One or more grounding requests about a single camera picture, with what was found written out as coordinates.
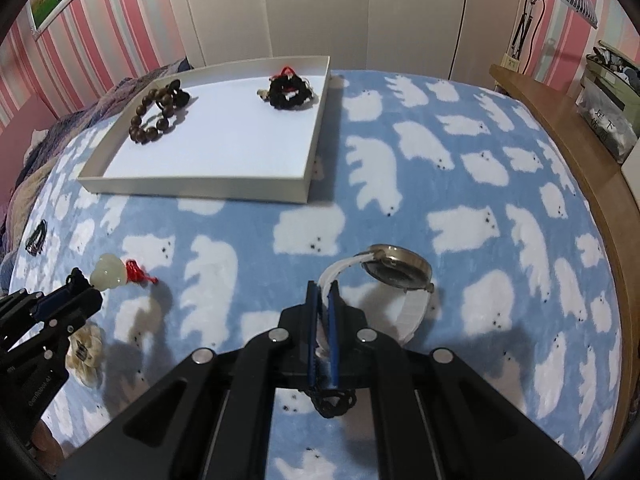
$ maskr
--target watch face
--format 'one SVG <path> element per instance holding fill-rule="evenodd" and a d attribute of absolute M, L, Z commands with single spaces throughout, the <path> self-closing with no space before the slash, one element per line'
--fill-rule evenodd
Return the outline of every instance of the watch face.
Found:
<path fill-rule="evenodd" d="M 367 252 L 373 252 L 375 259 L 362 266 L 379 282 L 404 290 L 433 291 L 431 266 L 419 254 L 383 244 L 373 245 Z"/>

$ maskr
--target beige flower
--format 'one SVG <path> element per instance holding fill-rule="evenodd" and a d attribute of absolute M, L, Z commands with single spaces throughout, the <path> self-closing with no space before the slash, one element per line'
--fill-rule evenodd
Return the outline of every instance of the beige flower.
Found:
<path fill-rule="evenodd" d="M 85 325 L 69 336 L 69 350 L 66 353 L 66 367 L 87 388 L 97 388 L 98 371 L 102 355 L 100 328 Z"/>

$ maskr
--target power socket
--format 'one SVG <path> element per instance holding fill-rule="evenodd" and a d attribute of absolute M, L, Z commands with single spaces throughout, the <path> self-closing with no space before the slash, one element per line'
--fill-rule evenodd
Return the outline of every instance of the power socket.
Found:
<path fill-rule="evenodd" d="M 520 60 L 509 56 L 509 54 L 505 54 L 502 56 L 502 63 L 500 63 L 500 66 L 513 70 L 514 72 L 519 72 Z"/>

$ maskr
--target bed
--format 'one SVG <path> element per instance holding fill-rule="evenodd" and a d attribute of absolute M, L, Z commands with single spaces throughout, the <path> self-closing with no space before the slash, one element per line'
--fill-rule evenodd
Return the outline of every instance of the bed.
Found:
<path fill-rule="evenodd" d="M 520 102 L 423 76 L 335 72 L 302 206 L 89 194 L 76 178 L 113 121 L 62 151 L 25 229 L 46 219 L 43 253 L 21 244 L 10 287 L 50 292 L 107 252 L 160 279 L 105 293 L 92 319 L 100 384 L 71 379 L 46 412 L 66 452 L 193 349 L 241 347 L 329 264 L 384 242 L 433 266 L 436 293 L 407 347 L 451 348 L 586 476 L 596 469 L 620 382 L 614 281 L 589 203 Z M 389 329 L 380 306 L 398 294 L 359 269 L 340 290 Z M 377 478 L 368 393 L 326 421 L 303 394 L 278 391 L 266 477 Z"/>

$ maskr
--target pink headboard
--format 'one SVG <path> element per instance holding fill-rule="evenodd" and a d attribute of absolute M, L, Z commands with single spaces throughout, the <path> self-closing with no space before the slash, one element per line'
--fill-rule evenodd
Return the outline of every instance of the pink headboard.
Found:
<path fill-rule="evenodd" d="M 14 191 L 34 130 L 48 130 L 56 118 L 36 94 L 13 116 L 0 133 L 0 213 L 6 209 Z"/>

